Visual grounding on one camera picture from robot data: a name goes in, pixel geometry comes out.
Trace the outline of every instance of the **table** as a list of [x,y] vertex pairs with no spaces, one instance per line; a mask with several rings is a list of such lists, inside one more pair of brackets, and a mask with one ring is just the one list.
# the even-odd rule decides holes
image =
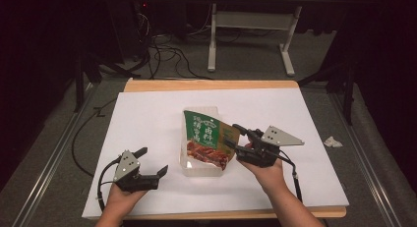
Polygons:
[[288,48],[291,44],[294,30],[300,18],[301,6],[296,7],[293,13],[269,14],[252,12],[230,12],[217,11],[217,5],[211,5],[211,35],[208,49],[208,71],[215,71],[216,56],[216,29],[223,28],[258,28],[258,29],[278,29],[285,30],[287,37],[284,43],[279,44],[279,52],[284,63],[284,68],[288,77],[295,75],[294,68],[289,57]]

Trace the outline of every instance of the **white paper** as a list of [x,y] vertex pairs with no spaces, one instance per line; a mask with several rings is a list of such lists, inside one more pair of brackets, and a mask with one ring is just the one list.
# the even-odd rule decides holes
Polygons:
[[[190,178],[179,165],[181,120],[185,107],[216,106],[224,123],[248,129],[278,127],[305,142],[281,149],[297,166],[306,206],[346,206],[348,201],[298,88],[219,89],[123,92],[119,94],[98,160],[83,217],[101,215],[96,187],[103,168],[128,149],[143,146],[141,174],[152,175],[165,165],[167,174],[156,191],[148,192],[131,215],[271,209],[253,174],[233,159],[218,178]],[[241,145],[247,139],[241,137]],[[116,166],[107,171],[110,181]],[[291,166],[284,163],[285,181],[295,194]],[[106,201],[110,185],[102,186]]]

